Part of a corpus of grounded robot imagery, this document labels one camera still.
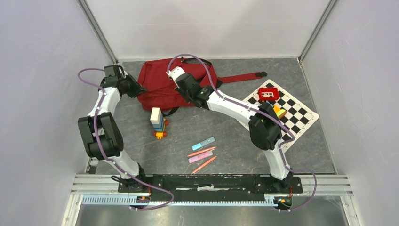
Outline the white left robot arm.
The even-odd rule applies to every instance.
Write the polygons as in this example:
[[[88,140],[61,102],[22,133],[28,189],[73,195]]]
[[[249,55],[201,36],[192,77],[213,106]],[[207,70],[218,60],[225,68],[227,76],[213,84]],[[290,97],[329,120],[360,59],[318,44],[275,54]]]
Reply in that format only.
[[[126,188],[142,192],[148,186],[148,179],[140,164],[132,160],[124,150],[123,137],[113,114],[123,95],[134,98],[143,93],[145,88],[120,65],[109,65],[101,69],[105,77],[100,84],[82,78],[81,74],[87,70],[79,71],[78,78],[97,88],[98,98],[90,113],[78,119],[85,151],[88,157],[108,163],[119,173],[118,177],[113,176],[112,179]]]

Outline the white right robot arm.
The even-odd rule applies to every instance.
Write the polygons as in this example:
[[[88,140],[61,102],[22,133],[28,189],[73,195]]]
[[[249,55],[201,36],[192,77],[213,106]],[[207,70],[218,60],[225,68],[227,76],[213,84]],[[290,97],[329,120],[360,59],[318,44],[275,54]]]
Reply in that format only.
[[[169,74],[169,77],[176,84],[176,91],[186,102],[199,108],[223,113],[246,124],[251,142],[263,150],[266,156],[273,189],[284,192],[290,187],[293,173],[284,154],[278,150],[283,141],[281,132],[283,125],[270,104],[249,104],[211,86],[202,87],[189,73]]]

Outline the red student backpack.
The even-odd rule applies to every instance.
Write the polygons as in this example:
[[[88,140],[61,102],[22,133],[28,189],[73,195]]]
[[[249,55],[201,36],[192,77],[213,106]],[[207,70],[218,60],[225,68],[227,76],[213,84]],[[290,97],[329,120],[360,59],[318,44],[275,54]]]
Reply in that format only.
[[[219,88],[224,83],[255,80],[267,76],[267,72],[254,72],[219,77],[210,61],[205,59],[201,61],[207,66],[212,81],[209,81],[205,68],[195,58],[181,57],[176,60],[169,58],[145,62],[138,77],[138,83],[146,88],[144,93],[137,96],[142,108],[150,111],[158,107],[161,111],[168,112],[179,107],[193,106],[175,90],[176,84],[166,74],[169,63],[171,63],[171,69],[181,67],[185,72],[192,74],[202,87],[214,84],[216,88]]]

